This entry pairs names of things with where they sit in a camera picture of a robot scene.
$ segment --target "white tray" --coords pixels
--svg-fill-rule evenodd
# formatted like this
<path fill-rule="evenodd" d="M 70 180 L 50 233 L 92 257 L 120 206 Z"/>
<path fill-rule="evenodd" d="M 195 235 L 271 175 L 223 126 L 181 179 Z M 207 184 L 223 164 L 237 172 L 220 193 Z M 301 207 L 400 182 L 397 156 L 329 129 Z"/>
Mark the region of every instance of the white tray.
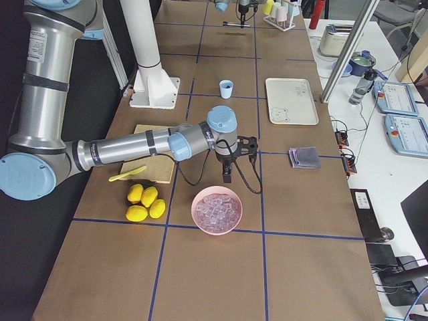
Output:
<path fill-rule="evenodd" d="M 268 78 L 265 82 L 271 122 L 285 125 L 317 125 L 318 115 L 309 81 Z"/>

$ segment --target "toaster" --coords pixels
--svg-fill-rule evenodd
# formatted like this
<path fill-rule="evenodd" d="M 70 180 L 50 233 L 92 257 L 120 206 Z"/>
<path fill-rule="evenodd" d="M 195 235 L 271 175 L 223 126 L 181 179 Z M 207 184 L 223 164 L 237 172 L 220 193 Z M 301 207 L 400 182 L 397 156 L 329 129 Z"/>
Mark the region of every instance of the toaster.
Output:
<path fill-rule="evenodd" d="M 351 30 L 352 25 L 327 25 L 320 42 L 320 53 L 323 56 L 338 57 Z"/>

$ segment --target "warning label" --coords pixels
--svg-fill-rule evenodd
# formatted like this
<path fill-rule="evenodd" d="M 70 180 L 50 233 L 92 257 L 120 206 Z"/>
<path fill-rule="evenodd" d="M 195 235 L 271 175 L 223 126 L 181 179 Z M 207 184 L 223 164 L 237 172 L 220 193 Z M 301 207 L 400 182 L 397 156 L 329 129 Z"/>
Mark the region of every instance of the warning label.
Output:
<path fill-rule="evenodd" d="M 29 35 L 28 57 L 31 62 L 44 63 L 47 34 L 31 30 Z"/>

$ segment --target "lemon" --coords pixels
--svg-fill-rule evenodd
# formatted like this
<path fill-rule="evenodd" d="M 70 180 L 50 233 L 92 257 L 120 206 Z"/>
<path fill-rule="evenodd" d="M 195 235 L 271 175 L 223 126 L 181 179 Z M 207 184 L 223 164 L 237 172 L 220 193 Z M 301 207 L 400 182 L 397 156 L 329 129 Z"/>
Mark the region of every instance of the lemon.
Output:
<path fill-rule="evenodd" d="M 129 206 L 126 218 L 131 222 L 141 222 L 147 217 L 147 209 L 141 205 Z"/>
<path fill-rule="evenodd" d="M 165 213 L 166 205 L 164 199 L 157 199 L 153 202 L 149 215 L 152 219 L 158 219 L 162 216 L 163 213 Z"/>
<path fill-rule="evenodd" d="M 132 204 L 137 204 L 141 200 L 144 189 L 141 184 L 135 184 L 129 188 L 127 199 Z"/>
<path fill-rule="evenodd" d="M 156 201 L 157 198 L 158 198 L 158 190 L 156 189 L 156 187 L 151 186 L 142 192 L 141 203 L 145 207 L 150 207 L 153 204 L 153 202 Z"/>

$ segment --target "yellow knife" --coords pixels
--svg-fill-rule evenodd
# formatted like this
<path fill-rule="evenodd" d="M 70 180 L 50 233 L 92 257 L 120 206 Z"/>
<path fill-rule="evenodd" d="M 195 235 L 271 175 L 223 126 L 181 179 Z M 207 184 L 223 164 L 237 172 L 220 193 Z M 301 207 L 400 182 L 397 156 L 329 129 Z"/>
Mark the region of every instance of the yellow knife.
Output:
<path fill-rule="evenodd" d="M 116 175 L 116 176 L 111 176 L 108 179 L 108 181 L 109 182 L 114 182 L 114 181 L 117 181 L 118 179 L 121 179 L 122 177 L 126 177 L 128 175 L 138 174 L 138 173 L 142 172 L 146 168 L 147 168 L 147 166 L 144 165 L 144 166 L 138 167 L 137 169 L 133 169 L 132 171 L 129 171 L 129 172 L 126 172 L 126 173 L 122 173 L 122 174 L 119 174 L 119 175 Z"/>

